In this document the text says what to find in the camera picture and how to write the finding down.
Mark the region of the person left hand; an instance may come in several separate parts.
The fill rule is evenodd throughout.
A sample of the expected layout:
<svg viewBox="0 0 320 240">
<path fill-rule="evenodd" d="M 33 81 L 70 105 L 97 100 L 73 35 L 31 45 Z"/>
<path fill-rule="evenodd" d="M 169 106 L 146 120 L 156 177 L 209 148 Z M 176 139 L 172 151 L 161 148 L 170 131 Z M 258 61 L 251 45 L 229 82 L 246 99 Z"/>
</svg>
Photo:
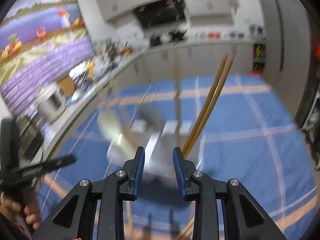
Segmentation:
<svg viewBox="0 0 320 240">
<path fill-rule="evenodd" d="M 14 223 L 16 222 L 15 214 L 20 213 L 21 210 L 23 210 L 25 214 L 26 224 L 32 226 L 34 230 L 38 229 L 42 222 L 42 219 L 39 202 L 36 198 L 35 191 L 31 191 L 28 203 L 23 205 L 21 205 L 19 202 L 16 202 L 14 198 L 5 194 L 4 192 L 1 193 L 2 215 L 7 217 L 8 220 Z"/>
</svg>

